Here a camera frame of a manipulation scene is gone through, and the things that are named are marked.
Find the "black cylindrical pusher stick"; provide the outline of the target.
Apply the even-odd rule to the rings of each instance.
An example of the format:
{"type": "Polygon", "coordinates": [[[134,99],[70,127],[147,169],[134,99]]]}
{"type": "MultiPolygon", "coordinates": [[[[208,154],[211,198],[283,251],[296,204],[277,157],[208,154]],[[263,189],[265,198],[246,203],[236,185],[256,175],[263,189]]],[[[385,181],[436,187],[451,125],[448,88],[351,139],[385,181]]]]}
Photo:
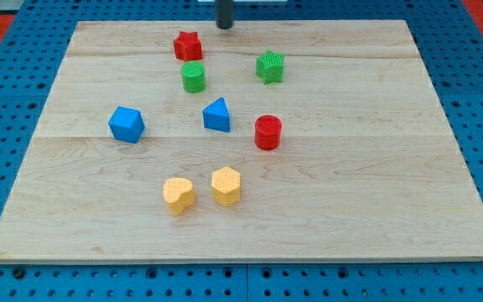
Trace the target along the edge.
{"type": "Polygon", "coordinates": [[[233,0],[216,0],[216,27],[231,29],[234,25],[235,9],[233,0]]]}

